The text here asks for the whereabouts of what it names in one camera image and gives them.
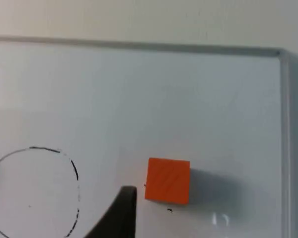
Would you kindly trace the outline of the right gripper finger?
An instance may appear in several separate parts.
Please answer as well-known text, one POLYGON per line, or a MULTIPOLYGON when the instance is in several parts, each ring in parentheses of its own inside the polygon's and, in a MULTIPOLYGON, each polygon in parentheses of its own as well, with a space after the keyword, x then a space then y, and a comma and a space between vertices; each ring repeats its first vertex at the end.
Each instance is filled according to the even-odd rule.
POLYGON ((136 234, 137 188, 123 186, 87 238, 134 238, 136 234))

